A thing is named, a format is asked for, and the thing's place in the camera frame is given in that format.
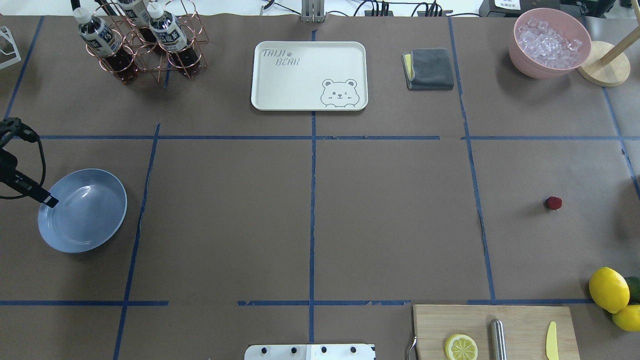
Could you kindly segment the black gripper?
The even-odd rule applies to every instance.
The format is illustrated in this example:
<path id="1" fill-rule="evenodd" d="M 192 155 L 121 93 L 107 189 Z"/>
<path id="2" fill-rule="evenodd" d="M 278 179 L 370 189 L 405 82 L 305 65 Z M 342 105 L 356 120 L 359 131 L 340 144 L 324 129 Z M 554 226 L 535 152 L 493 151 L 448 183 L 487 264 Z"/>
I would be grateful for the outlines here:
<path id="1" fill-rule="evenodd" d="M 42 185 L 32 180 L 32 178 L 16 170 L 18 158 L 12 153 L 0 150 L 0 182 L 10 186 L 14 191 L 28 198 L 54 208 L 58 199 L 46 191 Z"/>

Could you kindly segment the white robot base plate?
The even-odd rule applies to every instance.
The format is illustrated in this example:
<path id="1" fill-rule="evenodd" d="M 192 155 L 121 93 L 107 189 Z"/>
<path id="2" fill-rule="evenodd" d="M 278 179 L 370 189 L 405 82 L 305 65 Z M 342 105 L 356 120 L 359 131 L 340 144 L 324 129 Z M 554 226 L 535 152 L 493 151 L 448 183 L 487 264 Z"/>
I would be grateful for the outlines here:
<path id="1" fill-rule="evenodd" d="M 374 344 L 254 344 L 247 347 L 245 360 L 375 360 Z"/>

